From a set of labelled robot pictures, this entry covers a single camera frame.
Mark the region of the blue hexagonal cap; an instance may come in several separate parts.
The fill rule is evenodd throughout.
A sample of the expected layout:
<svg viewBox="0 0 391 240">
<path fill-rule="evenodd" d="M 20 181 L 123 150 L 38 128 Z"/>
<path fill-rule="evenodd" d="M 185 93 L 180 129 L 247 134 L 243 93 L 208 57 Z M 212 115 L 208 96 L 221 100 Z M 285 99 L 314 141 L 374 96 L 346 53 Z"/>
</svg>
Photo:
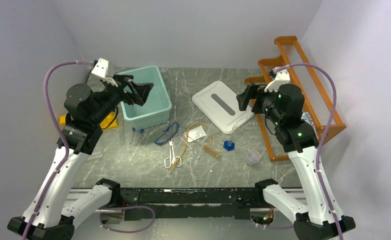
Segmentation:
<svg viewBox="0 0 391 240">
<path fill-rule="evenodd" d="M 232 151 L 235 149 L 235 142 L 232 140 L 226 140 L 223 143 L 223 148 L 227 151 Z"/>
</svg>

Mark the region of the amber rubber tube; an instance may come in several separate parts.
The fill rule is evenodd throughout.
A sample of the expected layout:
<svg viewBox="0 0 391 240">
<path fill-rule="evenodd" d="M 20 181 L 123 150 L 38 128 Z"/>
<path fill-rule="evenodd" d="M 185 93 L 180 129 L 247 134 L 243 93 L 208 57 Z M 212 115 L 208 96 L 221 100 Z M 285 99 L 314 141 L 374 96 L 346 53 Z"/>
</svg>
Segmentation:
<svg viewBox="0 0 391 240">
<path fill-rule="evenodd" d="M 182 135 L 178 135 L 181 137 L 181 140 L 184 144 L 184 147 L 178 154 L 174 152 L 174 144 L 171 146 L 172 156 L 165 159 L 169 161 L 165 165 L 167 169 L 172 169 L 174 167 L 180 168 L 182 166 L 182 158 L 186 154 L 187 150 L 191 147 L 191 143 L 201 144 L 202 147 L 205 145 L 210 147 L 213 144 L 213 135 L 211 133 L 213 127 L 207 123 L 203 122 L 195 122 L 192 123 Z"/>
</svg>

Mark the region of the small white plastic bag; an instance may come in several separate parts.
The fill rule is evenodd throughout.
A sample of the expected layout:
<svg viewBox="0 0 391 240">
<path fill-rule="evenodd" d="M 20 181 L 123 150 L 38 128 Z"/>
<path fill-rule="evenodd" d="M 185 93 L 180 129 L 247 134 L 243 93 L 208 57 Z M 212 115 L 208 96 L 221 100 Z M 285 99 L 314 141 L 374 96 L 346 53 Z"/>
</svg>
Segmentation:
<svg viewBox="0 0 391 240">
<path fill-rule="evenodd" d="M 206 137 L 206 132 L 202 126 L 197 126 L 184 133 L 184 139 L 188 142 L 194 142 Z"/>
</svg>

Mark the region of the brown test tube brush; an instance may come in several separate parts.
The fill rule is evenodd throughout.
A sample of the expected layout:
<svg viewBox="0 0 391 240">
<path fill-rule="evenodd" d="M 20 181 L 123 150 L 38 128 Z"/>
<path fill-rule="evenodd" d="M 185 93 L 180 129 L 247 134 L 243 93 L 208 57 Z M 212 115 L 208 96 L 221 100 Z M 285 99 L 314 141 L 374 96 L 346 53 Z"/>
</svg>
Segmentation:
<svg viewBox="0 0 391 240">
<path fill-rule="evenodd" d="M 208 145 L 203 145 L 203 146 L 202 146 L 202 149 L 203 149 L 206 153 L 208 153 L 209 155 L 213 156 L 214 158 L 218 158 L 218 157 L 220 156 L 220 153 L 219 153 L 217 150 L 211 148 L 211 147 L 208 146 Z"/>
</svg>

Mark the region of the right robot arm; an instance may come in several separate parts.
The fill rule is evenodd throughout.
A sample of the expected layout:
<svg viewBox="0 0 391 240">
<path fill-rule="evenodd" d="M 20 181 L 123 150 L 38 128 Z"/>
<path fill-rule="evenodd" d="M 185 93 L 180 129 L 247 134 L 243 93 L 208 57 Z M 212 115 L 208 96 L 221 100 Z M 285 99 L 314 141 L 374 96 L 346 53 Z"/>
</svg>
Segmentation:
<svg viewBox="0 0 391 240">
<path fill-rule="evenodd" d="M 252 112 L 274 124 L 275 137 L 294 165 L 306 199 L 306 204 L 301 203 L 275 180 L 267 179 L 255 184 L 254 203 L 279 210 L 292 222 L 300 240 L 343 239 L 356 224 L 339 207 L 322 165 L 315 130 L 302 120 L 305 97 L 301 89 L 286 83 L 268 91 L 263 84 L 250 83 L 236 99 L 240 111 L 254 100 Z"/>
</svg>

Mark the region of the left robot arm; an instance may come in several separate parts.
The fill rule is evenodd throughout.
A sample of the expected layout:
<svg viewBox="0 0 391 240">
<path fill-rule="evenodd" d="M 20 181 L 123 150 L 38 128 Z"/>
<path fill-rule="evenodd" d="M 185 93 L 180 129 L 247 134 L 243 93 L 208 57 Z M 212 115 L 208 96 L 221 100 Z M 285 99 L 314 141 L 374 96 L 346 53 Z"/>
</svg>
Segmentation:
<svg viewBox="0 0 391 240">
<path fill-rule="evenodd" d="M 103 130 L 102 121 L 120 103 L 143 106 L 154 87 L 136 83 L 132 75 L 115 75 L 114 83 L 94 92 L 84 83 L 66 93 L 66 124 L 43 185 L 22 216 L 13 217 L 7 228 L 26 240 L 69 240 L 75 229 L 101 207 L 120 209 L 125 205 L 119 183 L 103 178 L 83 197 L 66 205 L 67 196 L 82 167 L 92 155 Z"/>
</svg>

